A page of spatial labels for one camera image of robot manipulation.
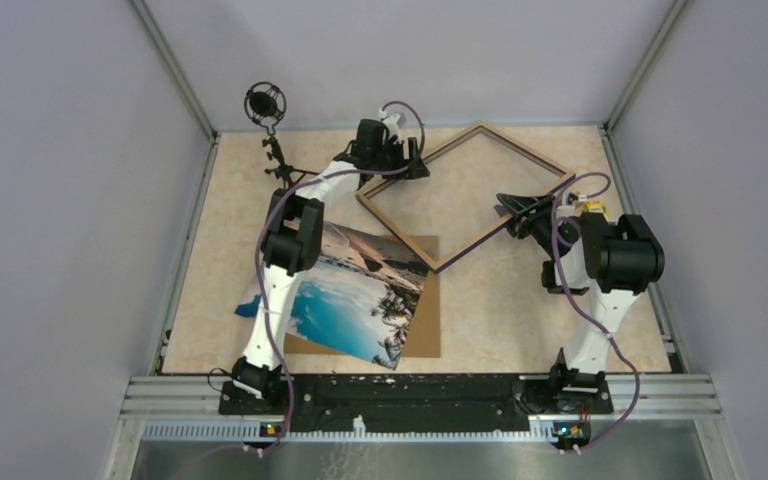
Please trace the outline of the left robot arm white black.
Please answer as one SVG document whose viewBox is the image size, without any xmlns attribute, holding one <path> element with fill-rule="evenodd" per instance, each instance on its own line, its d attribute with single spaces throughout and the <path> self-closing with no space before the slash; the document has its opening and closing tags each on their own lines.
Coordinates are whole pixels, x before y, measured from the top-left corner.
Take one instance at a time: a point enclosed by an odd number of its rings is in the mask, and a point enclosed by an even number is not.
<svg viewBox="0 0 768 480">
<path fill-rule="evenodd" d="M 255 412 L 268 413 L 279 404 L 284 337 L 298 288 L 320 255 L 327 208 L 375 176 L 428 176 L 421 158 L 424 139 L 405 136 L 405 122 L 404 114 L 381 109 L 359 122 L 355 138 L 318 175 L 273 194 L 254 260 L 260 293 L 255 323 L 231 373 Z"/>
</svg>

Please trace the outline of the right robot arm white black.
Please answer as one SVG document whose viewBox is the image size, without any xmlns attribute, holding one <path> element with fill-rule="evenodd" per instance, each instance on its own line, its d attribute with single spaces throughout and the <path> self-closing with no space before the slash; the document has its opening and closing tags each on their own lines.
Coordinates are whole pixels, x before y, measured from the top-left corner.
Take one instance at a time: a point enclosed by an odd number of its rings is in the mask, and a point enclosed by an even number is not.
<svg viewBox="0 0 768 480">
<path fill-rule="evenodd" d="M 525 387 L 526 404 L 562 413 L 584 406 L 609 410 L 605 381 L 610 343 L 647 287 L 658 281 L 665 254 L 640 215 L 610 221 L 598 201 L 576 206 L 575 196 L 516 196 L 499 193 L 498 207 L 510 214 L 508 233 L 531 237 L 547 253 L 541 284 L 550 294 L 586 296 L 586 316 L 560 349 L 545 381 Z"/>
</svg>

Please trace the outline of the wooden picture frame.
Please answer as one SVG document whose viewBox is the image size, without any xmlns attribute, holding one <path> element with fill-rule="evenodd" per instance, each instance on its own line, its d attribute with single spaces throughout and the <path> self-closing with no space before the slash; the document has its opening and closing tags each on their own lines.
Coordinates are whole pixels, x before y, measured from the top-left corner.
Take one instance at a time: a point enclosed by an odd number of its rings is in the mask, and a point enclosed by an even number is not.
<svg viewBox="0 0 768 480">
<path fill-rule="evenodd" d="M 436 274 L 506 228 L 496 195 L 540 196 L 574 178 L 574 169 L 509 132 L 476 123 L 423 156 L 428 177 L 387 180 L 358 203 Z"/>
</svg>

